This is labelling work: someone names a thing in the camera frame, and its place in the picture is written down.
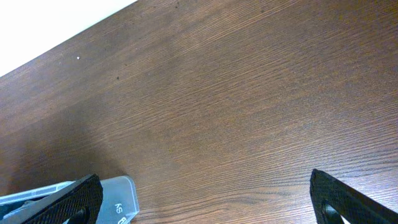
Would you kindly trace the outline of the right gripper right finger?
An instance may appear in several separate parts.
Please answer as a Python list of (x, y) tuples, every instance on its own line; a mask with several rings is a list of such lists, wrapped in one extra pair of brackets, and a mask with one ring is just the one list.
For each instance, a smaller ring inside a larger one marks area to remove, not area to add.
[(310, 197), (318, 223), (397, 223), (396, 212), (322, 170), (312, 170)]

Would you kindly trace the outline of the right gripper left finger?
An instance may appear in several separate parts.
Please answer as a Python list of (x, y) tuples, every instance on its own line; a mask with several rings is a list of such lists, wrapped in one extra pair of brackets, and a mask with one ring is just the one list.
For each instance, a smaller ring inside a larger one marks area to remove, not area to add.
[(96, 174), (87, 175), (40, 200), (29, 200), (1, 223), (95, 224), (103, 202), (103, 187)]

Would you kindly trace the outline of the clear plastic storage bin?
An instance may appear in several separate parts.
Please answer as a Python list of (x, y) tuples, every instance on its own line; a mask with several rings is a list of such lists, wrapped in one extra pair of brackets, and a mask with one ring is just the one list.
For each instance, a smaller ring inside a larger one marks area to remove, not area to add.
[[(60, 182), (45, 187), (1, 197), (1, 219), (4, 220), (28, 204), (34, 203), (48, 195), (72, 184), (72, 181)], [(130, 221), (139, 213), (139, 203), (134, 181), (129, 176), (119, 176), (101, 181), (103, 202), (98, 214), (97, 224), (122, 224)]]

